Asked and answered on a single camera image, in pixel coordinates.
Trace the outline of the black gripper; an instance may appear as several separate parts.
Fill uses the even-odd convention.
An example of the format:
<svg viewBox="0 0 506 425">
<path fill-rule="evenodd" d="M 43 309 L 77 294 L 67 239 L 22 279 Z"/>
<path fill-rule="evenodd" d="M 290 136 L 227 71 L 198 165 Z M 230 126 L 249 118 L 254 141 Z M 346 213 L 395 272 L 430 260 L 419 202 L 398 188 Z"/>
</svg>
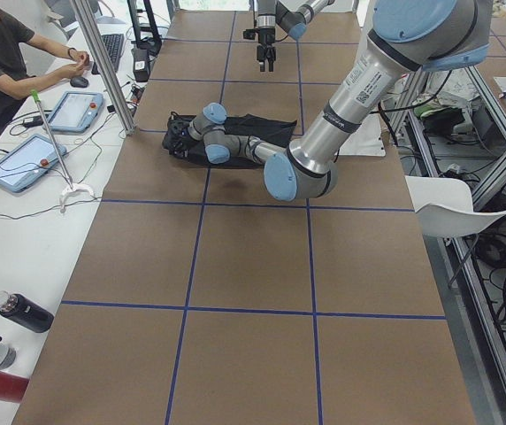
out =
<svg viewBox="0 0 506 425">
<path fill-rule="evenodd" d="M 171 115 L 162 147 L 172 156 L 187 156 L 196 146 L 196 140 L 189 135 L 188 127 L 194 115 Z"/>
<path fill-rule="evenodd" d="M 275 27 L 254 27 L 243 31 L 243 38 L 246 40 L 254 40 L 257 37 L 257 62 L 259 70 L 265 71 L 265 63 L 267 61 L 268 71 L 274 71 L 274 63 L 276 61 L 276 49 L 273 46 L 276 42 Z"/>
</svg>

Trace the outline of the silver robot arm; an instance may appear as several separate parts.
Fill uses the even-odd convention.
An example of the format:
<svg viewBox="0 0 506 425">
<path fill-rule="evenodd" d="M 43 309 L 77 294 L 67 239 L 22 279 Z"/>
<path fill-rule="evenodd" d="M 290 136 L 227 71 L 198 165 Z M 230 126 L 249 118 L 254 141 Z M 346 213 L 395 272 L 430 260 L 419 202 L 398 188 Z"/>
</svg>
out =
<svg viewBox="0 0 506 425">
<path fill-rule="evenodd" d="M 405 73 L 448 71 L 474 66 L 488 52 L 490 1 L 378 1 L 366 48 L 319 116 L 287 147 L 253 135 L 230 135 L 226 109 L 206 105 L 196 116 L 173 117 L 163 146 L 187 158 L 202 145 L 213 165 L 232 157 L 264 167 L 264 185 L 280 201 L 322 197 L 337 182 L 333 156 L 375 111 Z"/>
<path fill-rule="evenodd" d="M 285 32 L 285 37 L 290 36 L 298 41 L 314 17 L 332 4 L 334 0 L 307 1 L 292 12 L 281 1 L 258 1 L 253 28 L 245 29 L 242 34 L 246 40 L 257 41 L 259 70 L 261 72 L 274 70 L 274 63 L 277 60 L 274 46 L 277 42 L 276 27 Z"/>
</svg>

